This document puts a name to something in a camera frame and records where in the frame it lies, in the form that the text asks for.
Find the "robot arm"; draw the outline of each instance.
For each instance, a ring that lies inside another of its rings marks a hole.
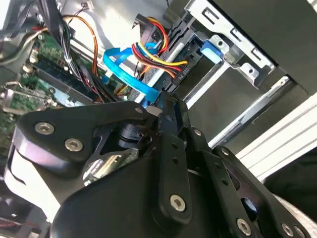
[[[5,181],[48,194],[52,238],[310,237],[234,154],[209,148],[182,101],[163,92],[156,107],[158,116],[134,102],[26,114]],[[84,186],[93,162],[131,148],[139,158]]]

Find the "white panel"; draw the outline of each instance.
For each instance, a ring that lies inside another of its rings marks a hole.
[[[6,15],[9,9],[11,0],[1,0],[1,7],[0,7],[0,30],[3,29]]]
[[[236,156],[263,180],[317,146],[317,93]]]

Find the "yellow wire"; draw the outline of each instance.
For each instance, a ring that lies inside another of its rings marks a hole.
[[[172,78],[175,78],[175,74],[174,74],[174,73],[172,73],[171,71],[169,71],[169,70],[168,70],[168,69],[166,69],[166,68],[159,67],[159,66],[156,66],[156,65],[150,65],[150,64],[148,64],[148,63],[144,62],[144,61],[143,61],[143,60],[141,60],[141,59],[139,59],[139,62],[141,62],[142,64],[144,64],[144,65],[146,65],[146,66],[152,67],[152,68],[163,69],[166,73],[168,73],[170,76],[172,76]]]
[[[181,62],[173,62],[173,63],[168,63],[168,62],[162,61],[161,59],[156,58],[155,56],[151,55],[151,53],[148,52],[148,50],[145,49],[145,47],[142,45],[141,41],[139,41],[139,46],[141,47],[141,49],[144,51],[144,53],[145,53],[148,57],[150,57],[150,58],[153,59],[154,61],[159,62],[159,63],[161,63],[161,64],[168,65],[168,66],[178,66],[178,65],[182,65],[182,64],[187,64],[187,63],[188,63],[186,60],[181,61]]]
[[[119,91],[116,93],[116,95],[120,95],[126,88],[128,87],[128,85],[125,85],[123,88],[119,89]]]
[[[159,21],[155,20],[154,18],[148,16],[147,19],[150,20],[150,21],[156,22],[157,24],[159,24],[164,29],[163,25]],[[166,42],[167,42],[166,35],[163,34],[163,36],[164,36],[164,43],[163,43],[162,49],[164,49],[164,47],[166,46]]]

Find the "metal bolt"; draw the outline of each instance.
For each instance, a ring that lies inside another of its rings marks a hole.
[[[201,135],[202,135],[202,133],[201,133],[200,130],[198,130],[198,129],[195,129],[194,132],[195,132],[195,134],[198,135],[198,136],[201,136]]]
[[[285,223],[282,223],[282,228],[285,231],[285,233],[288,234],[289,237],[293,237],[294,236],[294,233],[291,230],[291,228],[288,225],[286,225]]]
[[[140,108],[135,108],[135,110],[138,112],[138,113],[143,113],[143,111],[142,111],[142,109],[140,109]]]
[[[50,123],[39,122],[35,125],[35,131],[42,135],[50,135],[55,131],[55,128]]]
[[[55,93],[55,89],[54,88],[49,88],[49,92],[50,93]]]
[[[42,15],[37,14],[36,18],[38,19],[39,22],[44,22],[44,18],[42,17]]]
[[[186,208],[186,203],[184,201],[184,199],[177,195],[177,194],[173,194],[170,199],[170,205],[178,212],[183,212],[185,211]]]
[[[229,155],[229,152],[225,148],[221,148],[221,151],[224,155]]]
[[[39,39],[40,41],[42,41],[42,40],[44,40],[44,36],[43,36],[42,34],[40,34],[40,35],[38,35],[38,39]]]
[[[301,236],[301,238],[305,238],[304,232],[298,226],[294,226],[294,228],[297,231],[297,233]]]
[[[245,234],[248,237],[251,235],[251,228],[245,220],[243,220],[241,218],[237,219],[237,225],[243,234]]]
[[[65,147],[69,151],[78,152],[83,149],[83,143],[75,138],[69,138],[65,141]]]

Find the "blue drive latch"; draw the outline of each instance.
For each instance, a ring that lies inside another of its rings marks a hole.
[[[200,51],[215,64],[222,61],[221,51],[209,41],[204,42],[204,45]]]

